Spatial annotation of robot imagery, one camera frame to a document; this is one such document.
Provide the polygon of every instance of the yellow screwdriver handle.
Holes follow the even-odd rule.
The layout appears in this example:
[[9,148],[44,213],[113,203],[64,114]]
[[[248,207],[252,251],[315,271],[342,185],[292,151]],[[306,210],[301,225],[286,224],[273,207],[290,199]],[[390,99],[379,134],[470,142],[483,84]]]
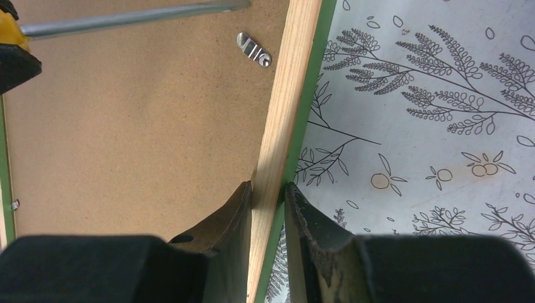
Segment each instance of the yellow screwdriver handle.
[[15,44],[29,52],[29,40],[28,37],[24,36],[13,16],[10,13],[0,11],[0,43]]

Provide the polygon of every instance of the black plastic part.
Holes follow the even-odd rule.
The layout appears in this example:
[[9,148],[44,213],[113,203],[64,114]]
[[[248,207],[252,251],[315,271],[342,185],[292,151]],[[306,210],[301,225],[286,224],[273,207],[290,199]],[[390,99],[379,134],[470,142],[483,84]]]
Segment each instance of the black plastic part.
[[188,242],[148,235],[22,237],[0,255],[0,302],[244,303],[250,199],[244,182],[189,237],[179,237]]
[[352,235],[286,187],[291,301],[535,302],[535,278],[499,237]]
[[16,9],[13,6],[13,3],[11,3],[10,0],[0,0],[0,9],[4,13],[10,13],[11,16],[13,16],[15,20],[18,20],[18,13],[16,12]]
[[0,94],[41,73],[41,62],[18,45],[0,44]]

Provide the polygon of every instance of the green frame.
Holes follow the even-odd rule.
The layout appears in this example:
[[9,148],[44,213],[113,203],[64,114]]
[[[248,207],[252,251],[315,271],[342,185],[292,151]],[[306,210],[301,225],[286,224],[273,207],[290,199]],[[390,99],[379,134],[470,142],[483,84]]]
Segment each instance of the green frame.
[[277,207],[271,224],[269,239],[267,240],[266,254],[264,262],[262,263],[262,270],[256,290],[255,303],[263,303],[266,300],[266,293],[268,292],[269,276],[273,262],[275,261],[275,254],[277,244],[281,235],[281,230],[284,224],[284,188],[289,182],[293,181],[295,169],[303,139],[305,137],[305,130],[307,128],[307,121],[309,119],[310,108],[312,106],[312,99],[314,97],[314,88],[317,83],[317,77],[321,70],[323,53],[325,45],[331,30],[332,16],[334,8],[336,7],[336,0],[323,0],[319,12],[316,32],[314,33],[314,43],[310,50],[309,64],[305,74],[305,81],[303,83],[303,90],[297,113],[295,117],[295,125],[291,135],[290,146],[288,148],[288,158],[283,172],[283,179],[281,183],[281,191],[279,193]]
[[4,111],[4,96],[0,95],[0,189],[2,191],[2,208],[4,210],[4,227],[7,243],[15,240],[15,214],[11,207],[11,174],[9,172],[8,140],[6,135],[6,119]]

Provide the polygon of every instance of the screwdriver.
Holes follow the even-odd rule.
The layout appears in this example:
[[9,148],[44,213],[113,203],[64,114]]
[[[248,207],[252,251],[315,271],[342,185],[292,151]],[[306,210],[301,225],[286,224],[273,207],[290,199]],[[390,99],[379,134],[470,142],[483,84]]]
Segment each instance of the screwdriver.
[[0,94],[6,93],[41,73],[42,63],[30,54],[29,41],[31,40],[107,30],[151,21],[235,11],[249,5],[248,0],[219,0],[19,27],[16,22],[18,13],[13,4],[9,0],[0,0]]

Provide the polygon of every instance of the metal clip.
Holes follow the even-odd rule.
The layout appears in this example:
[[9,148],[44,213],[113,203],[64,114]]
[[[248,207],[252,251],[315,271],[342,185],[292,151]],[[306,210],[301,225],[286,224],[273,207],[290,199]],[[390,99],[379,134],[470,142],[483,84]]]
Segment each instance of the metal clip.
[[260,47],[258,43],[254,42],[246,33],[239,33],[236,43],[247,57],[258,62],[260,66],[266,68],[271,64],[271,55]]
[[14,211],[17,210],[19,206],[20,206],[20,202],[18,201],[18,199],[11,203],[11,209]]

